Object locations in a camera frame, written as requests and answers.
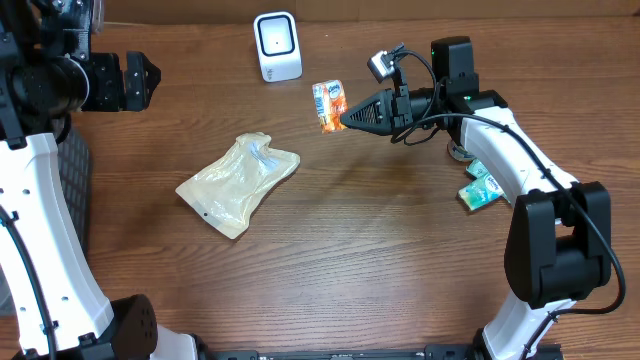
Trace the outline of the teal tissue pack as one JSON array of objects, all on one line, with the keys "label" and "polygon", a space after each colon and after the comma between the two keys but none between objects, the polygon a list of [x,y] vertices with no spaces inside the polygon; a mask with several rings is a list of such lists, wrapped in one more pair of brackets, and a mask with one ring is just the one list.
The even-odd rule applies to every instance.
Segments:
[{"label": "teal tissue pack", "polygon": [[459,198],[470,211],[478,210],[503,195],[503,189],[489,173],[476,178],[458,191]]}]

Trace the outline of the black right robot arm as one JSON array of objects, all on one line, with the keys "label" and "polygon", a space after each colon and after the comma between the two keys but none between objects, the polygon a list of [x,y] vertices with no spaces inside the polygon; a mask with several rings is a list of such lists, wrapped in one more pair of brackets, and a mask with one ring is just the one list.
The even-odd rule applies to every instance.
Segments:
[{"label": "black right robot arm", "polygon": [[583,183],[556,166],[524,133],[506,100],[480,87],[471,40],[436,40],[423,63],[429,88],[411,89],[401,61],[409,50],[377,52],[368,68],[380,91],[350,108],[351,129],[408,143],[418,129],[447,132],[482,162],[511,203],[504,271],[510,290],[497,315],[471,343],[429,345],[428,359],[558,359],[542,338],[561,316],[581,312],[591,292],[621,278],[611,246],[611,200],[598,182]]}]

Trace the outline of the beige plastic pouch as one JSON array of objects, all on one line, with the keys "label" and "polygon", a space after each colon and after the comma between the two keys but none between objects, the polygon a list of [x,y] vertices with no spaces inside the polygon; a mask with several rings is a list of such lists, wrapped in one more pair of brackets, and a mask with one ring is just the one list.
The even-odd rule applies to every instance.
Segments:
[{"label": "beige plastic pouch", "polygon": [[224,156],[179,185],[176,193],[224,236],[239,237],[263,198],[300,164],[298,154],[270,143],[262,132],[238,136]]}]

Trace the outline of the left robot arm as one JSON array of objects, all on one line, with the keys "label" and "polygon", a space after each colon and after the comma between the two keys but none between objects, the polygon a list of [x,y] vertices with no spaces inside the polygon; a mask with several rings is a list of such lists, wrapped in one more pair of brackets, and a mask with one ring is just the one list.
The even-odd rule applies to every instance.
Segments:
[{"label": "left robot arm", "polygon": [[86,261],[60,180],[71,116],[148,108],[160,70],[140,52],[95,53],[96,0],[1,0],[1,267],[22,359],[203,359],[150,300],[108,299]]}]

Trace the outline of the teal wet wipes pack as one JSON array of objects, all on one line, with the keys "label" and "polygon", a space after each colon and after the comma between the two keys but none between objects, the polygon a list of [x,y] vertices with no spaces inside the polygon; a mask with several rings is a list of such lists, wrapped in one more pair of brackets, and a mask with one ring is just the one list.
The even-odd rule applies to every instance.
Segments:
[{"label": "teal wet wipes pack", "polygon": [[466,172],[474,179],[482,178],[485,175],[489,175],[488,169],[479,159],[474,159],[467,166]]}]

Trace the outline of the orange tissue pack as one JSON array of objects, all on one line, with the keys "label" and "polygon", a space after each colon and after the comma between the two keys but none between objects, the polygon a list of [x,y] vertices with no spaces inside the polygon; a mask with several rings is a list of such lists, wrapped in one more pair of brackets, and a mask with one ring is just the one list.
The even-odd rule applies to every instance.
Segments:
[{"label": "orange tissue pack", "polygon": [[341,115],[348,109],[344,87],[340,80],[329,80],[312,86],[316,112],[323,134],[346,128]]}]

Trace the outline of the green capped bottle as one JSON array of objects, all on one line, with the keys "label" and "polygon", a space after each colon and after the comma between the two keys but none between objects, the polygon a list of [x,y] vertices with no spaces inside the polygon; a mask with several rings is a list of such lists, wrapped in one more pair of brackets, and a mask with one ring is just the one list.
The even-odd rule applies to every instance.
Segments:
[{"label": "green capped bottle", "polygon": [[449,155],[456,161],[459,162],[472,162],[475,159],[475,156],[468,152],[464,147],[458,145],[455,141],[451,140],[447,144],[447,151]]}]

